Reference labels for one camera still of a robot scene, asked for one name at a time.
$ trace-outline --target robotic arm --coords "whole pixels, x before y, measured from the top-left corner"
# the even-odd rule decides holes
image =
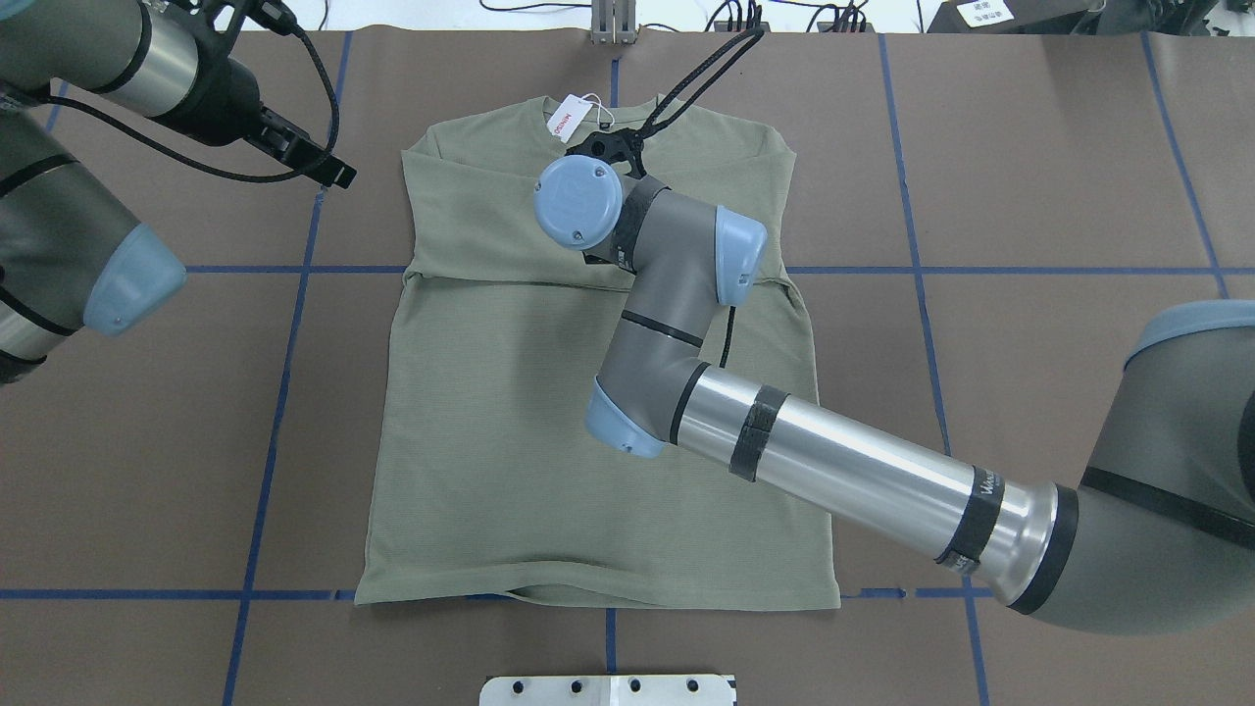
[[[1025,488],[699,361],[718,306],[749,293],[767,231],[591,155],[617,144],[594,134],[535,194],[558,245],[636,275],[594,381],[596,439],[700,454],[1059,626],[1172,632],[1255,602],[1255,301],[1152,320],[1079,488]]]
[[[355,169],[262,104],[228,55],[246,18],[307,44],[279,0],[0,0],[0,386],[83,325],[124,331],[186,280],[152,229],[25,114],[55,100],[53,78],[203,144],[242,138],[292,169],[246,181],[353,181]]]

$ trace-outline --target white tag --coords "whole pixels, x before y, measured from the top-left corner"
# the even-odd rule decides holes
[[[995,25],[1015,19],[1003,0],[978,0],[958,5],[955,9],[963,15],[963,21],[968,23],[968,26]]]
[[[553,117],[545,123],[550,128],[550,134],[566,144],[580,127],[580,120],[592,109],[592,102],[576,95],[567,95],[566,100],[553,110]]]

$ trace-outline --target clothing tag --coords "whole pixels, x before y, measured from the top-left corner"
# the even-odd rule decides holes
[[[963,15],[963,21],[968,23],[968,26],[995,25],[1015,19],[1003,0],[978,0],[956,5],[955,9]]]
[[[591,109],[592,102],[567,95],[566,100],[562,100],[562,104],[557,107],[557,110],[553,110],[553,117],[545,124],[548,127],[550,134],[561,139],[562,144],[566,144],[571,140],[571,135],[575,134],[575,128],[580,127],[580,120]]]

